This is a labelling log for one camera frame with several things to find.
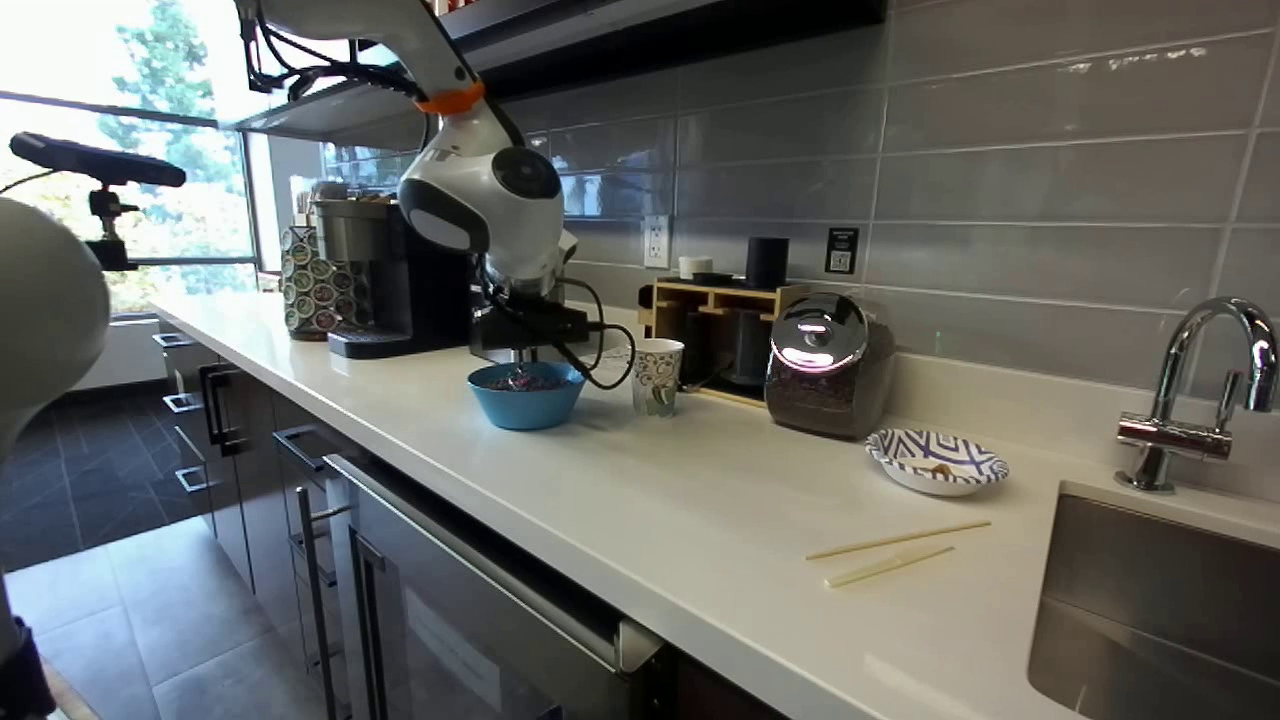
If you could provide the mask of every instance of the coffee machine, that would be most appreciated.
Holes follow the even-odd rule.
[[[468,344],[471,257],[428,242],[384,196],[321,196],[321,260],[338,273],[338,356],[406,356]]]

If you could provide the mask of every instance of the dark floor tile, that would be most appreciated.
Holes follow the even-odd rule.
[[[50,503],[74,506],[66,465],[13,465],[0,470],[0,516],[23,516]]]
[[[59,557],[82,551],[82,545],[19,545],[19,541],[6,541],[0,548],[0,567],[16,573],[16,567],[31,567],[31,563],[50,563]]]
[[[70,501],[40,501],[0,510],[6,567],[30,567],[82,548],[82,522]]]
[[[7,567],[200,510],[173,489],[181,453],[162,396],[165,385],[70,390],[35,412],[0,465],[0,560]]]
[[[107,545],[120,537],[138,537],[149,528],[168,522],[168,510],[162,506],[151,489],[107,489],[97,495],[78,495],[78,519],[82,519],[82,537],[86,545]]]
[[[156,491],[156,501],[162,501],[162,506],[165,506],[168,522],[176,522],[176,519],[189,519],[189,516],[200,516],[200,510],[206,510],[200,491],[195,491],[195,495],[189,495],[189,491],[176,482],[176,474],[156,479],[156,482],[151,482],[151,491]]]

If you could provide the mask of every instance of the white countertop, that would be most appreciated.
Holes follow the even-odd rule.
[[[890,482],[866,445],[763,407],[681,396],[681,414],[631,414],[627,388],[589,388],[574,423],[501,433],[468,396],[463,347],[342,359],[289,340],[281,296],[168,299],[165,317],[790,714],[1071,714],[1025,673],[1064,479],[1280,545],[1274,501],[1108,479],[1116,407],[1148,390],[906,356],[891,423],[966,433],[1014,467],[995,495],[931,501]],[[1251,467],[1280,465],[1274,445],[1278,419],[1246,419]],[[866,582],[826,586],[866,560],[803,560],[956,519],[994,528]]]

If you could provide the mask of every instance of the shelf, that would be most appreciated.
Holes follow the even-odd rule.
[[[808,0],[801,10],[790,0],[477,0],[441,25],[485,74],[493,99],[522,99],[879,25],[884,5]],[[406,94],[348,80],[234,126],[325,141],[345,126],[411,117]]]
[[[714,399],[732,399],[744,407],[759,407],[763,390],[763,359],[769,359],[769,333],[782,310],[801,296],[801,287],[741,287],[741,282],[686,282],[686,279],[655,279],[651,307],[642,307],[643,337],[675,337],[686,340],[686,385]],[[753,368],[748,385],[741,374],[720,374],[720,368]]]

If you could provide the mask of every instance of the floor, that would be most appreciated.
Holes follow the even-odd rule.
[[[186,516],[165,385],[74,390],[0,465],[0,567],[30,567]]]
[[[325,720],[321,685],[173,479],[165,385],[78,390],[0,465],[0,567],[97,720]]]
[[[325,720],[206,516],[7,573],[7,594],[97,720]]]

